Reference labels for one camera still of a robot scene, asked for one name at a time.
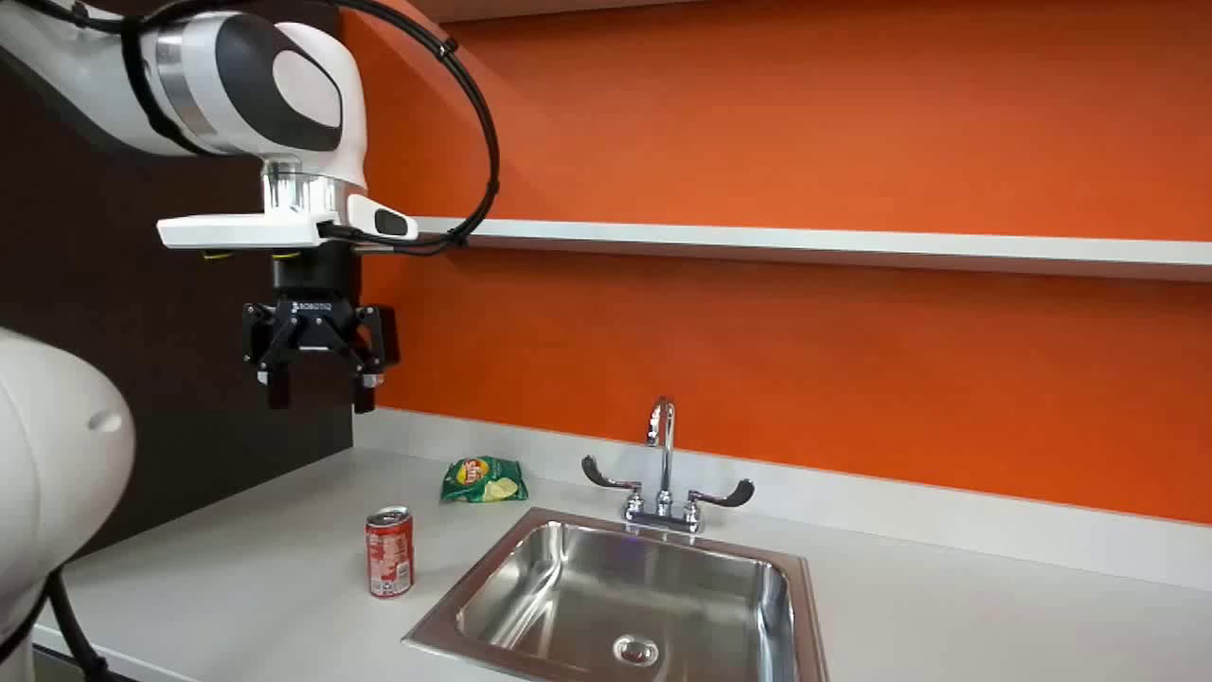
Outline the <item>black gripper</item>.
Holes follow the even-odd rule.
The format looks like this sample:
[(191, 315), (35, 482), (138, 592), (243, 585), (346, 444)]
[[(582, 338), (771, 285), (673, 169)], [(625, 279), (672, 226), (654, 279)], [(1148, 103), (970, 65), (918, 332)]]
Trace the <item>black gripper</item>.
[(273, 299), (243, 309), (243, 361), (266, 375), (268, 407), (293, 404), (293, 357), (341, 357), (351, 407), (373, 411), (399, 361), (396, 309), (360, 299), (360, 252), (330, 241), (273, 258)]

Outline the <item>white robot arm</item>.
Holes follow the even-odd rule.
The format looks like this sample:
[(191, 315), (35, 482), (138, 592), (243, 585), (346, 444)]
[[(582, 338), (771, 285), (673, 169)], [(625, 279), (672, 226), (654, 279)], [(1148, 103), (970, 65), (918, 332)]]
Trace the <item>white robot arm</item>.
[[(249, 156), (253, 212), (170, 214), (170, 248), (326, 248), (415, 239), (367, 193), (358, 55), (326, 29), (230, 8), (113, 13), (93, 0), (5, 0), (5, 51), (104, 136), (149, 156)], [(86, 361), (0, 332), (0, 640), (22, 646), (59, 568), (127, 491), (132, 411)]]

